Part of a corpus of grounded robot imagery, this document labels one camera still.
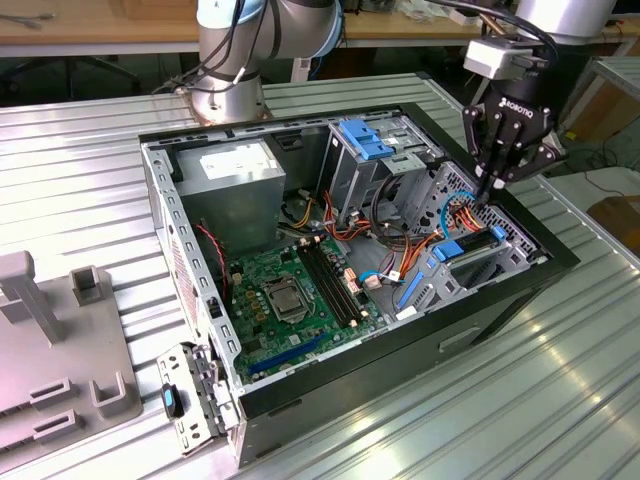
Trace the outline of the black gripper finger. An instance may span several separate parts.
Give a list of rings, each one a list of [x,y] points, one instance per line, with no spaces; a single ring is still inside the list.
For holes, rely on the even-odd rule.
[[[487,168],[487,191],[503,190],[511,184],[529,179],[564,161],[566,157],[567,151],[556,132],[550,132],[540,142],[524,149],[513,145],[507,151],[506,145],[503,145]]]
[[[494,150],[500,127],[500,113],[488,113],[484,104],[467,106],[463,109],[463,126],[467,150],[476,164],[475,198],[488,200],[494,181]]]

